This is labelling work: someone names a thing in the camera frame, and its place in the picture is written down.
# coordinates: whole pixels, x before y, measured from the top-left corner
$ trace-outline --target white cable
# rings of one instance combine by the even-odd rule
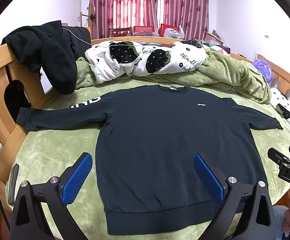
[[[111,46],[107,46],[107,47],[104,47],[104,46],[99,46],[98,44],[91,44],[91,43],[88,43],[88,42],[86,42],[86,41],[83,41],[82,39],[80,39],[80,38],[78,38],[74,33],[72,33],[69,29],[66,29],[66,28],[64,28],[63,27],[63,29],[65,29],[65,30],[68,30],[72,35],[74,35],[77,39],[79,39],[80,41],[82,41],[82,42],[84,42],[84,43],[86,43],[86,44],[88,44],[88,45],[91,45],[91,46],[98,46],[98,47],[101,47],[101,48],[109,48],[109,47],[111,47]],[[122,46],[122,45],[125,45],[125,46],[130,46],[130,45],[128,45],[128,44],[119,44],[119,45],[112,45],[112,46]],[[143,45],[133,45],[134,47],[136,47],[136,46],[138,46],[138,47],[143,47]]]

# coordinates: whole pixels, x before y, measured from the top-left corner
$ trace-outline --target curtain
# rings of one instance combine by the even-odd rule
[[[157,0],[158,27],[161,23],[181,26],[185,39],[203,39],[208,30],[208,0]]]
[[[157,28],[156,0],[90,0],[96,13],[93,37],[109,37],[109,29],[133,26]]]

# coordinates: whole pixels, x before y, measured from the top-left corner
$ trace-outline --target white patterned pillow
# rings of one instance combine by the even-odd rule
[[[290,127],[290,100],[283,95],[277,88],[271,88],[272,98],[270,104],[281,114]]]

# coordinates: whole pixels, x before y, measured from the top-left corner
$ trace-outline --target purple plush toy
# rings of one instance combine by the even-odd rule
[[[273,80],[273,72],[270,65],[262,59],[255,60],[252,65],[263,74],[265,77],[268,85],[271,87],[272,80]]]

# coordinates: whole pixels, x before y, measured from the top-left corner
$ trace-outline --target silver bolt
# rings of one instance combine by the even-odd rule
[[[50,183],[55,184],[58,181],[58,178],[52,177],[49,181],[50,181]]]
[[[26,187],[28,185],[28,181],[27,180],[24,180],[20,185],[22,187]]]
[[[260,187],[265,187],[265,182],[264,181],[259,181],[258,184],[260,185]]]
[[[229,181],[230,183],[236,183],[236,182],[237,182],[236,178],[234,178],[234,177],[229,177],[229,178],[228,178],[228,181]]]

